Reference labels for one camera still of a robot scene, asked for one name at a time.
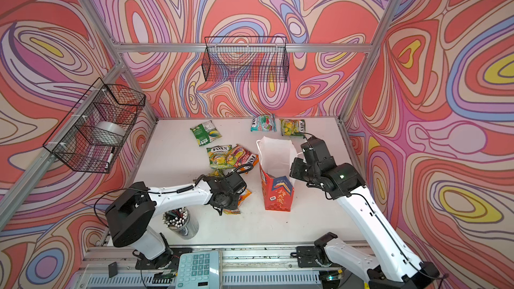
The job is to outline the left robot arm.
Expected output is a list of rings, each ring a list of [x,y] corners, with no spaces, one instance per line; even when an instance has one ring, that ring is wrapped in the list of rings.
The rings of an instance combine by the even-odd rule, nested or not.
[[[164,213],[191,206],[211,206],[220,215],[235,210],[247,184],[237,172],[223,177],[202,175],[194,182],[174,187],[148,187],[142,181],[132,184],[105,210],[112,244],[131,247],[147,260],[171,255],[163,235],[150,222]]]

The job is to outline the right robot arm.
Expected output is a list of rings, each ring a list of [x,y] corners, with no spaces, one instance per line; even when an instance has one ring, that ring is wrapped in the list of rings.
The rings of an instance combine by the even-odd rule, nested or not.
[[[441,277],[437,267],[421,260],[393,229],[353,165],[338,165],[325,141],[314,135],[301,149],[303,157],[292,162],[290,177],[339,204],[373,251],[365,254],[328,232],[314,243],[314,261],[323,267],[337,264],[370,288],[427,288]]]

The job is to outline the red white paper bag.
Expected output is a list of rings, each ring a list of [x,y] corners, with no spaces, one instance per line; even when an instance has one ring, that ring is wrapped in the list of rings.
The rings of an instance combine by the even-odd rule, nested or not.
[[[294,199],[294,183],[290,168],[297,150],[290,140],[262,137],[256,142],[264,208],[269,211],[290,212]]]

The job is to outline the dark green snack bag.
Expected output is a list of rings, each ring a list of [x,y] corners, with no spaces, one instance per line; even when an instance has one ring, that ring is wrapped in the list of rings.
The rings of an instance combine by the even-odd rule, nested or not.
[[[211,120],[190,128],[190,131],[193,133],[195,140],[200,147],[206,146],[211,142],[222,138],[222,134]]]

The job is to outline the pink yellow snack bag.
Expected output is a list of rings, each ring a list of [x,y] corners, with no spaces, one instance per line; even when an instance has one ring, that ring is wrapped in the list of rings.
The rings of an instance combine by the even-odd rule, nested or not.
[[[240,215],[240,206],[242,203],[250,196],[252,195],[252,192],[249,189],[246,189],[242,194],[239,196],[238,205],[235,210],[223,210],[224,214],[228,215]]]

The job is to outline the yellow green mango snack bag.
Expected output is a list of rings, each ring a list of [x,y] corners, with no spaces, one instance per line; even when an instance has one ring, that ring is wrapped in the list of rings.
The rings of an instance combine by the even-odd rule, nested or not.
[[[208,174],[209,177],[224,177],[224,171],[222,169],[214,169],[211,173]]]

